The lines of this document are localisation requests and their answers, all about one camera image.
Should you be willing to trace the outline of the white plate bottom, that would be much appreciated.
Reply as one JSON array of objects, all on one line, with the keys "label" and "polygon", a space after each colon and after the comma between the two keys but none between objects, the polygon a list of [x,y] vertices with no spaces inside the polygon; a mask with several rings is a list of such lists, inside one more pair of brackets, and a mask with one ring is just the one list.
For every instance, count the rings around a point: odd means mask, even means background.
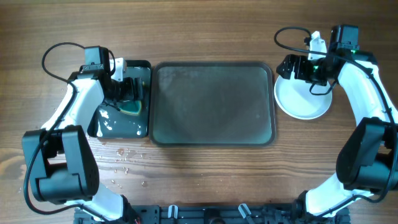
[{"label": "white plate bottom", "polygon": [[278,76],[274,85],[274,98],[283,112],[297,119],[315,119],[325,114],[331,106],[332,92],[327,95],[310,93],[310,83]]}]

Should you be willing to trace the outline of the green yellow sponge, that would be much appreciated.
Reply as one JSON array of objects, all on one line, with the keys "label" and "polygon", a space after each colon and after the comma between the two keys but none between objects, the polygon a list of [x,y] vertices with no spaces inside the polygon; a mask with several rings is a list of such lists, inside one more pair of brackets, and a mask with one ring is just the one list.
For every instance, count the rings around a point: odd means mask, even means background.
[{"label": "green yellow sponge", "polygon": [[141,101],[125,101],[118,105],[120,112],[131,115],[138,116],[142,111],[142,102]]}]

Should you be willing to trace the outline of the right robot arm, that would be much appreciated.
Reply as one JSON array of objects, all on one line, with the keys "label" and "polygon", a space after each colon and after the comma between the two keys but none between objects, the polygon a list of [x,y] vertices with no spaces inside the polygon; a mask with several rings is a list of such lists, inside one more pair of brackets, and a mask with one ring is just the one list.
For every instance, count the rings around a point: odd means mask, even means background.
[{"label": "right robot arm", "polygon": [[359,48],[358,36],[358,27],[345,24],[332,28],[329,44],[318,32],[308,32],[305,48],[290,47],[276,69],[284,80],[324,86],[327,93],[341,86],[356,120],[335,173],[294,200],[294,222],[325,223],[358,200],[379,203],[397,189],[397,110],[379,78],[376,58]]}]

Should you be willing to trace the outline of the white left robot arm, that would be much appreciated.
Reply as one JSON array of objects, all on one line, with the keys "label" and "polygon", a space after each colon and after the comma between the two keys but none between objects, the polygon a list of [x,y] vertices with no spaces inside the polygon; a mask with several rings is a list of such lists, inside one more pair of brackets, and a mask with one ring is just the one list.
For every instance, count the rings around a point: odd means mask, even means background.
[{"label": "white left robot arm", "polygon": [[140,78],[114,80],[116,59],[105,47],[84,47],[85,62],[63,82],[67,93],[53,116],[22,137],[27,170],[23,183],[27,206],[40,215],[72,208],[101,223],[140,223],[127,198],[101,184],[86,132],[97,107],[117,108],[125,101],[141,102]]}]

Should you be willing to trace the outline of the small black tray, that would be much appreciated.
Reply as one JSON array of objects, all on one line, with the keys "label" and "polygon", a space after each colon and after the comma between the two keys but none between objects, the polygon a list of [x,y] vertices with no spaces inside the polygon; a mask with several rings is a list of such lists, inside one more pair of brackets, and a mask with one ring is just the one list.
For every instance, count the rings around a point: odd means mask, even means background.
[{"label": "small black tray", "polygon": [[148,135],[151,64],[146,60],[126,60],[124,77],[139,77],[144,84],[142,111],[138,116],[120,112],[118,104],[105,100],[96,109],[88,128],[88,135],[104,139],[144,138]]}]

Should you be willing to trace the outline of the large dark tray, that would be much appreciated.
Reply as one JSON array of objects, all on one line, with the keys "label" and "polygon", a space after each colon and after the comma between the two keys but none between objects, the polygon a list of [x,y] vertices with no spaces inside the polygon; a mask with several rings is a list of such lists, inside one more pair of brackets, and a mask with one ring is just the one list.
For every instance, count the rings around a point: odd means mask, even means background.
[{"label": "large dark tray", "polygon": [[149,138],[161,147],[271,145],[274,76],[264,62],[162,62],[152,71]]}]

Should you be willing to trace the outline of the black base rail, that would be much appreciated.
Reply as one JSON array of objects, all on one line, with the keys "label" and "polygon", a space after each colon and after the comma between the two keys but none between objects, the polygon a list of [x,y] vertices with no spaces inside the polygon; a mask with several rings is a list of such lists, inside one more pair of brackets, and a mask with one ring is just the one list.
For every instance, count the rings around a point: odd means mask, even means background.
[{"label": "black base rail", "polygon": [[128,223],[142,224],[210,224],[210,223],[257,223],[283,224],[308,223],[294,213],[289,203],[268,203],[262,206],[209,206],[178,207],[170,205],[135,205]]}]

